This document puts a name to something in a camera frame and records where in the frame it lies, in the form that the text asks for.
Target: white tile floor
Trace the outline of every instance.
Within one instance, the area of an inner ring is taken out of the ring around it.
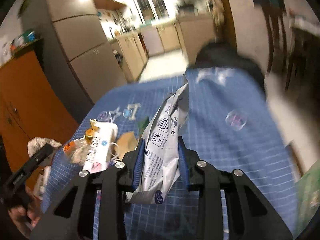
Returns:
[[[179,76],[185,73],[188,61],[181,50],[151,57],[139,82]],[[281,80],[273,73],[266,76],[267,104],[278,125],[285,145],[292,142],[304,172],[320,156],[320,129],[312,117],[299,109],[283,93]]]

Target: window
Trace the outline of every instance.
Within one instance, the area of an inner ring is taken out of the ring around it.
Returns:
[[[163,0],[136,0],[144,22],[168,17],[168,11]]]

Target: human hand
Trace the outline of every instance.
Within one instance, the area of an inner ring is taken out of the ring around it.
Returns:
[[[24,207],[18,206],[10,209],[8,212],[10,218],[12,219],[18,230],[26,238],[29,238],[32,228],[36,226],[41,217],[41,209],[40,200],[33,195],[31,189],[26,187],[25,190],[32,200],[32,202],[28,206],[28,210],[26,211]],[[26,224],[27,217],[31,219],[30,227]]]

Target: grid pattern tablecloth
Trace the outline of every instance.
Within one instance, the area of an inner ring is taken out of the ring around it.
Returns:
[[[296,191],[291,163],[280,134],[254,80],[240,70],[229,71],[228,77],[216,69],[187,70],[189,81],[189,117],[182,133],[187,148],[219,170],[243,170],[275,207],[291,231],[296,220]],[[72,137],[80,138],[90,126],[89,119],[101,111],[111,111],[118,125],[118,136],[128,131],[138,135],[137,121],[151,119],[168,93],[175,92],[182,77],[128,85],[103,96],[88,113]],[[125,117],[128,104],[140,104],[136,120]],[[226,122],[230,112],[238,113],[242,129]],[[62,150],[55,155],[42,209],[52,197],[81,170],[69,164]],[[180,178],[161,205],[131,205],[125,213],[129,240],[194,239],[198,192],[187,192]],[[222,192],[224,237],[228,238],[228,220]],[[99,197],[96,203],[93,239],[98,234]]]

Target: shelf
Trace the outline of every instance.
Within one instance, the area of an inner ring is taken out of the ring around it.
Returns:
[[[93,0],[97,9],[105,9],[115,11],[121,9],[126,5],[124,3],[117,2],[115,0]]]

